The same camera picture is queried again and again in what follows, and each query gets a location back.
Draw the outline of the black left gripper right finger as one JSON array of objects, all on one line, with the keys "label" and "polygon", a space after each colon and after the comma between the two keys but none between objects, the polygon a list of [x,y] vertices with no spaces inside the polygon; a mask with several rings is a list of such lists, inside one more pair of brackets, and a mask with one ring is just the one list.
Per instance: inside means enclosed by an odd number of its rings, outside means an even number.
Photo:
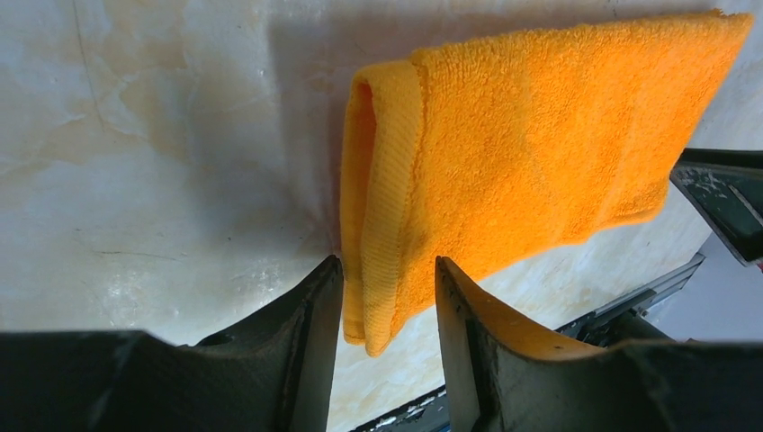
[{"label": "black left gripper right finger", "polygon": [[590,345],[529,319],[435,261],[454,431],[759,431],[759,343]]}]

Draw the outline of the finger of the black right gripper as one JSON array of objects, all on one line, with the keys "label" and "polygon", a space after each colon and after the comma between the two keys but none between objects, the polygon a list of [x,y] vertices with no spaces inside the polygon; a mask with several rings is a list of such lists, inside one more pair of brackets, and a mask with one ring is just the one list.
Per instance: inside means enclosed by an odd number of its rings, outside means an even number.
[{"label": "finger of the black right gripper", "polygon": [[687,148],[670,181],[744,266],[762,266],[762,152]]}]

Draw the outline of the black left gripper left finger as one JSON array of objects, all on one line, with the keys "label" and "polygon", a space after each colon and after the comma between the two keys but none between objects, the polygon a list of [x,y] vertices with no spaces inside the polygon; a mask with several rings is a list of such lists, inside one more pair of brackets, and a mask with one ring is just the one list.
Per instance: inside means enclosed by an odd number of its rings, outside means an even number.
[{"label": "black left gripper left finger", "polygon": [[1,336],[4,431],[323,431],[342,266],[329,256],[194,346],[138,330]]}]

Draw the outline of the orange towel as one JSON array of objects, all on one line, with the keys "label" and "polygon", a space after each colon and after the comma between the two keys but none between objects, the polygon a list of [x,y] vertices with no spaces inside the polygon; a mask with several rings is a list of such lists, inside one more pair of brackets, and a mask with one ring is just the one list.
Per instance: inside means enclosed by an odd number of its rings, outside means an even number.
[{"label": "orange towel", "polygon": [[474,279],[651,220],[745,43],[750,13],[535,29],[364,67],[340,173],[345,340],[380,355],[435,301],[435,258]]}]

